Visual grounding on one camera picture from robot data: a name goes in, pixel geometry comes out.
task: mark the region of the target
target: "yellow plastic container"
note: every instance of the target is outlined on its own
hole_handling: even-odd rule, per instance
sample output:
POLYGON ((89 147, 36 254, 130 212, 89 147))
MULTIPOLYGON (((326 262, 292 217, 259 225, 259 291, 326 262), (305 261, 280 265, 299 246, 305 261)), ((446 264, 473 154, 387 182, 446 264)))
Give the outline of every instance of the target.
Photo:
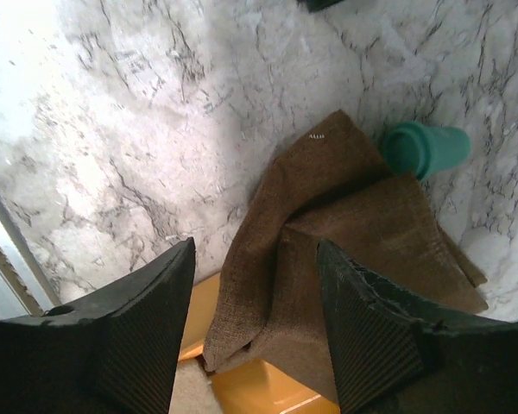
MULTIPOLYGON (((205 334, 217 306, 219 275, 192 290, 179 361, 203 352, 205 334)), ((211 376, 225 414, 335 414, 339 408, 265 361, 253 360, 211 376)))

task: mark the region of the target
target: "teal plastic cup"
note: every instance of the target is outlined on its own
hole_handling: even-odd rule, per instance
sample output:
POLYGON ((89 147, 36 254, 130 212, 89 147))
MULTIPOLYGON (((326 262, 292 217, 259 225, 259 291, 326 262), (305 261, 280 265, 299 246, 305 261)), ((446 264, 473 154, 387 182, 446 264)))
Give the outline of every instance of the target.
POLYGON ((383 137, 380 152, 395 174, 412 171, 417 179, 453 168, 468 159, 468 135, 453 127, 404 122, 383 137))

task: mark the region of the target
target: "brown cloth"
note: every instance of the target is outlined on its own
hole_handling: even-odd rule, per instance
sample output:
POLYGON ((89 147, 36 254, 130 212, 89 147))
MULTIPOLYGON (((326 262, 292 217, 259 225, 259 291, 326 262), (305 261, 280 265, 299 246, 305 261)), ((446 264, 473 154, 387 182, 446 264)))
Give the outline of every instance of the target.
POLYGON ((265 172, 221 270, 207 370, 263 358, 337 401, 316 265, 321 237, 426 298, 487 309, 475 289, 485 277, 438 227, 418 181, 392 176, 338 111, 265 172))

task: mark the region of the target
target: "marble surface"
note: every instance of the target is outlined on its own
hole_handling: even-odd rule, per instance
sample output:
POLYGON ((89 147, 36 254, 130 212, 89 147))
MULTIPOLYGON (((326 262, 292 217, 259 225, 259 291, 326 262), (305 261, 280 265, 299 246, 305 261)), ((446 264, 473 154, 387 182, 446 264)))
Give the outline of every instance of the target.
POLYGON ((466 129, 426 192, 517 320, 518 0, 0 0, 0 197, 63 301, 190 235, 217 271, 269 160, 340 108, 466 129))

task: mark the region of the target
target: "green cup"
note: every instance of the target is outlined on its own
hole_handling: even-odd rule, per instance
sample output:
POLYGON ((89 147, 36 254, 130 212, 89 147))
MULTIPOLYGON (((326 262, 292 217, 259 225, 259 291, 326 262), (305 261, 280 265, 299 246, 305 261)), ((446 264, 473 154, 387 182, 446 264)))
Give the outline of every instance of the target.
POLYGON ((395 174, 414 172, 417 179, 457 166, 470 156, 470 138, 453 127, 404 122, 383 137, 380 152, 395 174))

